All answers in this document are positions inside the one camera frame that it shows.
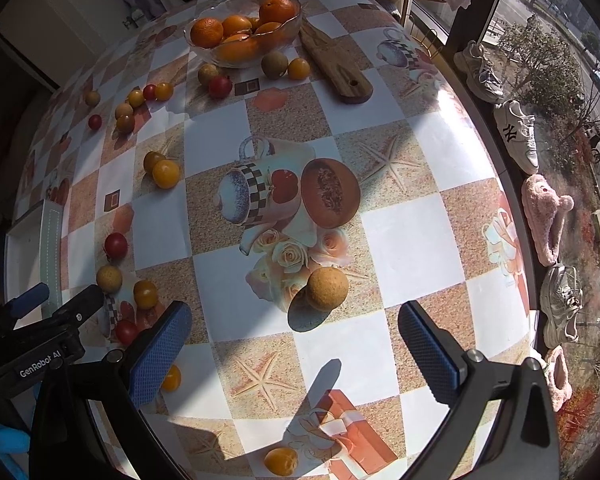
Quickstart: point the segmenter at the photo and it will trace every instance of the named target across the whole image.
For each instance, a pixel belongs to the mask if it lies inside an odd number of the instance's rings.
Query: metal bolt
[[[115,350],[112,350],[107,354],[107,362],[118,363],[118,362],[122,361],[122,356],[124,354],[125,353],[122,350],[116,348]]]
[[[524,362],[529,368],[531,368],[531,370],[542,370],[542,365],[540,362],[533,357],[527,357]]]
[[[49,363],[49,368],[51,368],[51,370],[58,370],[58,368],[62,366],[63,362],[64,360],[61,357],[51,359],[51,362]]]
[[[475,348],[471,348],[466,351],[467,357],[474,363],[481,363],[484,361],[484,354]]]

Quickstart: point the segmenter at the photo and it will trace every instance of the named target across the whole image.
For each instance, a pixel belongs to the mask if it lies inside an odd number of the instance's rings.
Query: pink slipper
[[[558,196],[542,175],[535,174],[522,184],[522,205],[540,263],[545,267],[555,265],[560,254],[564,215],[573,209],[573,198]]]
[[[544,368],[544,376],[553,402],[553,411],[558,412],[562,405],[573,395],[573,388],[568,382],[568,369],[566,359],[561,346],[556,346],[546,354],[547,367]]]

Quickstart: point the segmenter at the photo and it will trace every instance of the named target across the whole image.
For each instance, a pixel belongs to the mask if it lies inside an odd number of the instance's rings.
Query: ny logo
[[[515,126],[513,126],[513,124],[509,124],[504,129],[504,134],[506,136],[506,142],[510,142],[511,139],[515,139],[515,134],[516,133],[517,133],[517,130],[515,129]]]

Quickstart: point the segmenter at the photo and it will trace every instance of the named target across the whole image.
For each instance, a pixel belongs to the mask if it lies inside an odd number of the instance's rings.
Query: table
[[[446,414],[398,334],[401,303],[419,299],[464,348],[493,360],[529,354],[524,269],[497,172],[449,84],[371,0],[301,0],[310,22],[372,83],[368,102],[340,103],[315,67],[304,81],[229,70],[234,92],[211,100],[181,31],[219,1],[198,0],[146,25],[56,92],[32,142],[16,216],[44,197],[63,206],[64,301],[94,283],[110,232],[129,242],[122,290],[82,327],[84,360],[118,346],[108,337],[116,320],[142,328],[172,300],[189,304],[193,329],[176,360],[183,383],[142,411],[194,478],[270,477],[263,455],[282,440],[299,451],[297,476],[326,479],[336,460],[328,460],[333,441],[315,435],[323,391],[305,396],[331,359],[341,362],[333,388],[395,454],[377,477],[398,478]],[[298,41],[285,53],[307,57]],[[173,83],[173,97],[139,109],[135,132],[118,137],[115,106],[131,89],[161,81]],[[95,133],[82,101],[92,88],[104,118]],[[145,176],[150,150],[179,163],[173,189]],[[268,155],[254,158],[254,150]],[[284,166],[297,176],[314,158],[342,161],[359,182],[359,211],[346,225],[317,227],[299,198],[293,220],[280,213],[286,222],[257,233],[227,220],[243,214],[222,188],[233,168]],[[257,200],[266,203],[263,193]],[[318,265],[337,265],[350,281],[344,305],[326,319],[289,309]],[[135,312],[138,279],[158,287],[151,311]],[[471,468],[495,412],[484,414],[458,473]],[[110,455],[129,471],[101,407],[94,413]]]

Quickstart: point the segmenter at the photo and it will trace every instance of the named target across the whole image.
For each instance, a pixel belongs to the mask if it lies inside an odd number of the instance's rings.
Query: fruit bowl
[[[207,9],[195,19],[216,18],[221,22],[232,14],[257,16],[260,3],[265,0],[226,0],[217,7]],[[213,48],[195,46],[191,41],[191,27],[195,20],[184,29],[184,37],[192,50],[204,61],[227,68],[248,68],[259,65],[264,54],[272,50],[280,50],[293,43],[300,31],[302,23],[302,4],[298,0],[290,0],[295,6],[295,17],[284,22],[276,30],[253,34],[243,40],[221,43]]]

